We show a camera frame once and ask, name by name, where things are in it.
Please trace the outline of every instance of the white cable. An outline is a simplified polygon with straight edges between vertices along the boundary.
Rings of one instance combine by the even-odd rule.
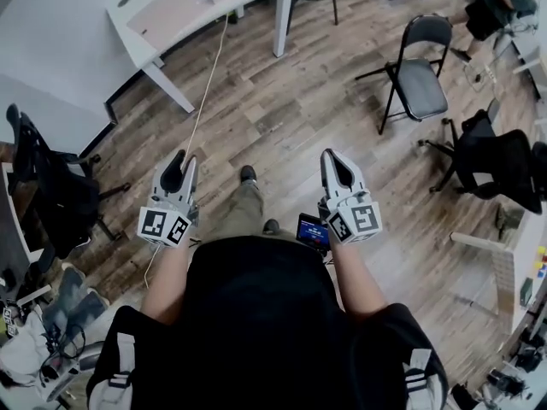
[[[161,244],[157,245],[156,250],[154,251],[154,254],[152,255],[152,259],[150,260],[150,263],[148,263],[148,267],[146,267],[146,272],[144,272],[144,283],[146,284],[146,288],[148,289],[148,280],[146,279],[146,275],[148,275],[148,271],[150,270],[150,266],[152,266],[152,261],[154,261],[154,258],[156,258],[157,251],[160,250],[162,247]]]
[[[226,14],[226,22],[224,23],[224,30],[222,31],[222,36],[221,36],[221,46],[219,47],[219,51],[216,53],[215,63],[213,64],[213,70],[211,71],[211,75],[209,76],[209,82],[207,82],[207,86],[205,87],[205,94],[203,94],[202,104],[199,107],[199,112],[197,113],[196,124],[194,125],[194,130],[191,132],[190,141],[188,142],[188,147],[186,148],[186,156],[188,156],[188,154],[190,153],[189,151],[190,151],[191,140],[194,138],[194,134],[196,133],[196,129],[197,129],[197,124],[199,123],[199,119],[202,116],[203,105],[205,104],[205,99],[207,98],[207,93],[209,92],[209,86],[211,85],[211,80],[213,79],[213,74],[215,74],[216,63],[219,61],[219,56],[221,55],[221,52],[222,52],[222,44],[224,43],[224,35],[226,33],[226,28],[228,27],[228,16],[229,16],[229,14]]]

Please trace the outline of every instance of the white marker cube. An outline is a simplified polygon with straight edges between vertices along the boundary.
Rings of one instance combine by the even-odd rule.
[[[377,202],[338,207],[326,222],[341,243],[362,242],[382,231]]]
[[[141,207],[137,235],[151,243],[179,247],[191,222],[178,211]]]

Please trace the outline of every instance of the screen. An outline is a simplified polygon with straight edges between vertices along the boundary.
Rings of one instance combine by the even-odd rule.
[[[313,243],[328,247],[328,230],[325,226],[317,225],[306,220],[300,221],[298,236],[302,239],[311,240]]]

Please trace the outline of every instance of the hardwood floor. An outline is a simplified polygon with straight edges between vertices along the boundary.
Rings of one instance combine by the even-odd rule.
[[[415,314],[450,381],[469,380],[474,388],[499,362],[497,350],[504,341],[497,328],[494,275],[487,253],[452,243],[449,234],[458,230],[494,238],[499,201],[458,196],[450,184],[431,195],[428,189],[441,178],[445,160],[416,142],[443,141],[448,130],[440,120],[418,124],[405,118],[388,122],[379,136],[388,79],[380,75],[354,81],[396,58],[403,30],[414,16],[451,15],[464,2],[338,0],[339,26],[333,25],[330,0],[299,3],[280,59],[272,54],[274,4],[248,9],[236,26],[228,27],[191,152],[201,163],[197,199],[202,235],[224,214],[223,203],[237,187],[244,164],[256,169],[267,217],[294,231],[299,213],[316,214],[322,196],[321,152],[334,148],[349,156],[379,202],[385,227],[360,244],[364,260],[389,300],[407,304]],[[165,59],[166,74],[195,105],[221,28],[217,25]],[[457,27],[454,44],[467,46],[468,40],[465,27]],[[415,46],[409,53],[423,51]],[[491,61],[491,54],[485,59]],[[516,65],[509,48],[492,64],[497,84],[486,78],[476,92],[468,82],[472,76],[466,77],[463,65],[448,55],[440,79],[448,116],[458,129],[477,109],[486,108],[495,93],[502,104],[497,133],[520,128],[533,141],[534,90],[526,75],[511,74]],[[144,293],[144,271],[154,248],[136,236],[138,211],[146,203],[156,163],[186,147],[197,114],[188,116],[145,77],[114,110],[120,124],[97,149],[103,158],[97,179],[105,190],[132,183],[124,196],[103,206],[107,225],[124,237],[112,244],[95,229],[94,241],[70,260],[117,305],[138,303]]]

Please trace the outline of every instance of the black shirt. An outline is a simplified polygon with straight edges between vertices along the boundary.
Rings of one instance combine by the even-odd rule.
[[[413,348],[431,348],[400,304],[354,323],[318,253],[263,237],[196,251],[176,325],[122,308],[88,392],[117,372],[118,331],[136,340],[132,408],[165,400],[180,408],[403,409],[403,363]],[[445,393],[434,351],[428,369]]]

